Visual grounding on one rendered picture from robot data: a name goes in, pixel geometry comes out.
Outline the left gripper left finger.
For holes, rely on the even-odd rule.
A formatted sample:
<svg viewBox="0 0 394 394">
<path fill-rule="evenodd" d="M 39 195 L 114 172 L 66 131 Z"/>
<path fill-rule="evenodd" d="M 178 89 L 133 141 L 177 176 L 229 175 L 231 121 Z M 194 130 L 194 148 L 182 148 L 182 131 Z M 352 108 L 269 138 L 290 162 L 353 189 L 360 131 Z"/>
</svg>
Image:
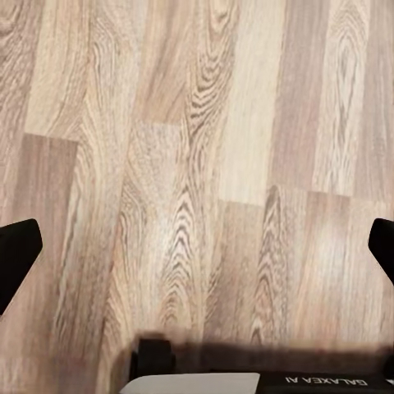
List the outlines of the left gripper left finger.
<svg viewBox="0 0 394 394">
<path fill-rule="evenodd" d="M 0 227 L 0 316 L 43 249 L 35 218 Z"/>
</svg>

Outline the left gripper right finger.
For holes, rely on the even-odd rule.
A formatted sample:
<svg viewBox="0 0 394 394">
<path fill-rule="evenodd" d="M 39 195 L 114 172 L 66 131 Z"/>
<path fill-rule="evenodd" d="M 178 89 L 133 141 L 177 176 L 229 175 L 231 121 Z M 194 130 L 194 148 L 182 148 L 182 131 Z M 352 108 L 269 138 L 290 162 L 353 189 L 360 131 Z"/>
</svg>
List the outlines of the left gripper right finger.
<svg viewBox="0 0 394 394">
<path fill-rule="evenodd" d="M 368 247 L 394 285 L 394 222 L 374 219 Z"/>
</svg>

